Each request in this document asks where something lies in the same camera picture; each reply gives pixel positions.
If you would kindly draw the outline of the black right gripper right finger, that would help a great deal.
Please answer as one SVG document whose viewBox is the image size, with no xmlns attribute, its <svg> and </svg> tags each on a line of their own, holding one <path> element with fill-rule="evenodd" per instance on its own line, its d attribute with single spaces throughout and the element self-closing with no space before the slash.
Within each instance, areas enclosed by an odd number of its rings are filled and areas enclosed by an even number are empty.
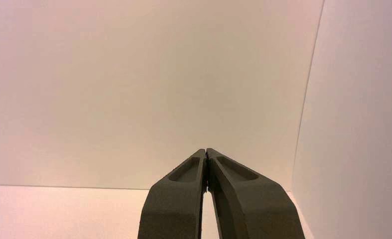
<svg viewBox="0 0 392 239">
<path fill-rule="evenodd" d="M 277 182 L 207 149 L 208 190 L 222 239 L 303 239 L 296 206 Z"/>
</svg>

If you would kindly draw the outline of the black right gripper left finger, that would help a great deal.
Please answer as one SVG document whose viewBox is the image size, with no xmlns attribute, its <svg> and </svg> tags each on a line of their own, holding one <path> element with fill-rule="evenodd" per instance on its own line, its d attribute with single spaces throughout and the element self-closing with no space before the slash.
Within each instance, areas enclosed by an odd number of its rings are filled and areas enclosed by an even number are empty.
<svg viewBox="0 0 392 239">
<path fill-rule="evenodd" d="M 150 188 L 141 212 L 139 239 L 201 237 L 206 166 L 206 151 L 198 149 Z"/>
</svg>

